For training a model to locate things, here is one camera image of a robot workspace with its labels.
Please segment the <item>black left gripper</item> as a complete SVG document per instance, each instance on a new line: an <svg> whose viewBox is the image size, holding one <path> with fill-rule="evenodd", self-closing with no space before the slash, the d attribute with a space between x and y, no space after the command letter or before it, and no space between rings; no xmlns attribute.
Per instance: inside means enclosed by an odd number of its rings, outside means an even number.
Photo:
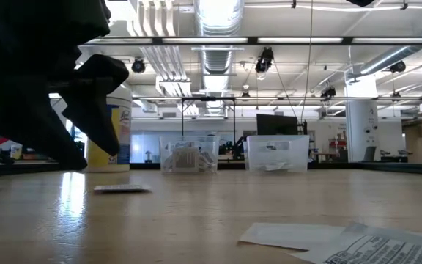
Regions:
<svg viewBox="0 0 422 264"><path fill-rule="evenodd" d="M72 77L60 90L67 103L62 114L109 155L119 152L119 140L106 97L129 76L125 64L94 54L77 70L79 48L49 53L9 55L0 49L0 136L32 148L58 161L65 169L86 167L84 154L51 107L45 81L6 80L9 77L43 77L49 81Z"/></svg>

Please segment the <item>clear plastic bin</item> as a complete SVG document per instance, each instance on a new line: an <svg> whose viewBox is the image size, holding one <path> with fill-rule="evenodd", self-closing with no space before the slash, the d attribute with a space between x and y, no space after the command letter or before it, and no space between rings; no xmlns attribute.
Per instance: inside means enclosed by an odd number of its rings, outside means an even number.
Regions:
<svg viewBox="0 0 422 264"><path fill-rule="evenodd" d="M217 159L218 169L218 149L219 149L219 137L218 136L162 136L160 137L160 170L164 174L188 174L185 172L172 172L172 168L169 171L163 169L163 149L169 144L171 151L173 152L177 148L183 147L195 147L199 149L199 152L207 151L212 153ZM189 172L189 173L215 173L215 172Z"/></svg>
<svg viewBox="0 0 422 264"><path fill-rule="evenodd" d="M247 137L245 165L248 171L266 173L266 171L259 169L261 165L274 162L289 162L294 165L293 169L271 172L306 172L308 158L309 136L273 135Z"/></svg>

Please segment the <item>grey office chair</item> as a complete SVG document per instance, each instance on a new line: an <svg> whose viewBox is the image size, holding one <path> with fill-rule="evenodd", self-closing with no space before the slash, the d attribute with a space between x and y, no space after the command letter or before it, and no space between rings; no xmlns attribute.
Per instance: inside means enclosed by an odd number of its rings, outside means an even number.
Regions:
<svg viewBox="0 0 422 264"><path fill-rule="evenodd" d="M374 161L374 157L375 157L375 153L376 153L376 146L368 146L366 148L364 157L363 157L363 162L373 162Z"/></svg>

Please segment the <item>silver ceiling air duct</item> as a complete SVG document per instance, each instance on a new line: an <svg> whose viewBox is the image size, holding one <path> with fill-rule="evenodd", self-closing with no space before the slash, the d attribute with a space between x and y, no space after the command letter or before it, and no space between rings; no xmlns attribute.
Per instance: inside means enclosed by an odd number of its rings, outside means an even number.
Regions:
<svg viewBox="0 0 422 264"><path fill-rule="evenodd" d="M245 0L193 0L196 33L200 37L236 37L240 33ZM230 46L205 46L200 52L202 87L210 97L229 88L234 52Z"/></svg>

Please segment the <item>yellow disinfecting wipes canister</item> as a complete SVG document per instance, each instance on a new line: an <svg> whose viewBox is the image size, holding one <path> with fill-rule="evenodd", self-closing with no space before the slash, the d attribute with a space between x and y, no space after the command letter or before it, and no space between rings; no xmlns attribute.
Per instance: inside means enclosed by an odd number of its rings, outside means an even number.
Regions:
<svg viewBox="0 0 422 264"><path fill-rule="evenodd" d="M119 153L109 155L90 138L86 141L85 158L88 172L126 172L130 170L131 91L118 87L106 97L108 116L119 141Z"/></svg>

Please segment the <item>black monitor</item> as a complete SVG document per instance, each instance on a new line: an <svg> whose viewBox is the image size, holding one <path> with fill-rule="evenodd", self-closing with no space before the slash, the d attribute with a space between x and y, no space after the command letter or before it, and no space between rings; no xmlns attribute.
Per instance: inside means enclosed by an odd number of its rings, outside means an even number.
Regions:
<svg viewBox="0 0 422 264"><path fill-rule="evenodd" d="M257 114L256 124L260 136L298 135L296 117Z"/></svg>

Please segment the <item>white round column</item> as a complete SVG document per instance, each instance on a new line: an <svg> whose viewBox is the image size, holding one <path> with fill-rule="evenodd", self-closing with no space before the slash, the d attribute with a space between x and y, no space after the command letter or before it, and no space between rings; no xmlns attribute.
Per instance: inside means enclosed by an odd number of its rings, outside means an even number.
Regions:
<svg viewBox="0 0 422 264"><path fill-rule="evenodd" d="M368 147L378 144L377 85L374 75L346 82L347 147L350 163L364 160Z"/></svg>

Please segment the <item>grey round ceiling pipe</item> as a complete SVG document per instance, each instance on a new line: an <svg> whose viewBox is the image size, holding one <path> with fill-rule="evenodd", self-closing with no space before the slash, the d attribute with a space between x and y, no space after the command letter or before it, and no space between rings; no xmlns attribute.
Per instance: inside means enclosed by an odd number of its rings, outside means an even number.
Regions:
<svg viewBox="0 0 422 264"><path fill-rule="evenodd" d="M361 76L371 75L381 71L401 60L422 50L422 45L395 46L360 67Z"/></svg>

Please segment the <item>plain white packet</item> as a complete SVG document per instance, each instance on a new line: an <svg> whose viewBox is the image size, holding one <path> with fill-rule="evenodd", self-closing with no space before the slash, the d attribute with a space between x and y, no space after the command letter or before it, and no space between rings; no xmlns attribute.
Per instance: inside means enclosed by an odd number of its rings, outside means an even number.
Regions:
<svg viewBox="0 0 422 264"><path fill-rule="evenodd" d="M344 227L316 224L254 223L240 237L241 242L289 249L310 250L338 237Z"/></svg>

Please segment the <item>black background station frame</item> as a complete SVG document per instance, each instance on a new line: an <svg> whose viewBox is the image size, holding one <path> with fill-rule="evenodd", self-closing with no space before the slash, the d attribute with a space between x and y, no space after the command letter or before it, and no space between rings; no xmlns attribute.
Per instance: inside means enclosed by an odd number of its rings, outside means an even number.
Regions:
<svg viewBox="0 0 422 264"><path fill-rule="evenodd" d="M185 129L184 129L184 105L185 101L192 100L200 100L202 102L214 102L218 100L226 101L230 100L232 102L232 111L233 111L233 141L236 141L236 97L214 97L214 96L204 96L204 97L181 97L179 99L181 103L181 136L184 136Z"/></svg>

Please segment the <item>white bandage wrapper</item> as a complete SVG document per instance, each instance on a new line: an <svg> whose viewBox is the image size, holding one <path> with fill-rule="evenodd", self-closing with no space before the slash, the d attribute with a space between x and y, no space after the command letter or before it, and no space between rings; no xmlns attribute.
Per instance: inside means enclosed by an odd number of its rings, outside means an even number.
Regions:
<svg viewBox="0 0 422 264"><path fill-rule="evenodd" d="M289 171L293 169L294 165L289 162L274 162L261 165L260 170L271 172L271 171Z"/></svg>

